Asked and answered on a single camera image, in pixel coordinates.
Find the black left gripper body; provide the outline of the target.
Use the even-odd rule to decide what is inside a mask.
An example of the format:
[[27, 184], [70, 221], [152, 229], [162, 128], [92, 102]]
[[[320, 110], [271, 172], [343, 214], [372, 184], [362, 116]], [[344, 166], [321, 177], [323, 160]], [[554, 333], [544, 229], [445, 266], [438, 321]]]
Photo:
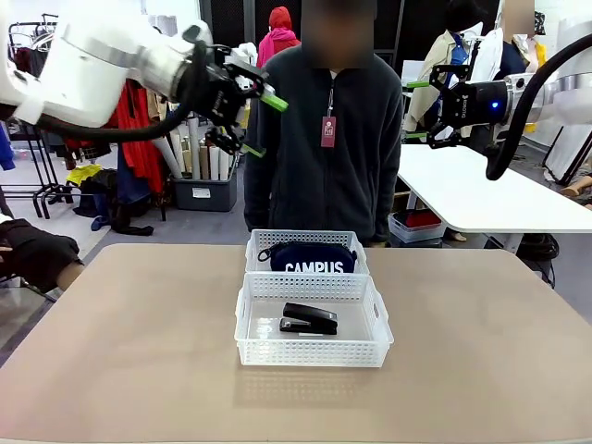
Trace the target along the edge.
[[210, 120], [215, 126], [239, 126], [248, 91], [237, 83], [237, 78], [245, 77], [248, 80], [251, 66], [246, 63], [195, 63], [193, 70], [197, 80], [193, 112]]

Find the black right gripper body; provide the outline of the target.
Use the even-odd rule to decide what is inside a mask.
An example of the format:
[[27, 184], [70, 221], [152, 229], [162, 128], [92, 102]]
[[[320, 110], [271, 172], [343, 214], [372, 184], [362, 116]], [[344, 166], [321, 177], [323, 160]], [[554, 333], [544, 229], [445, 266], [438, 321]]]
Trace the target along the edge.
[[443, 123], [454, 129], [498, 124], [506, 117], [507, 105], [503, 80], [459, 82], [443, 92]]

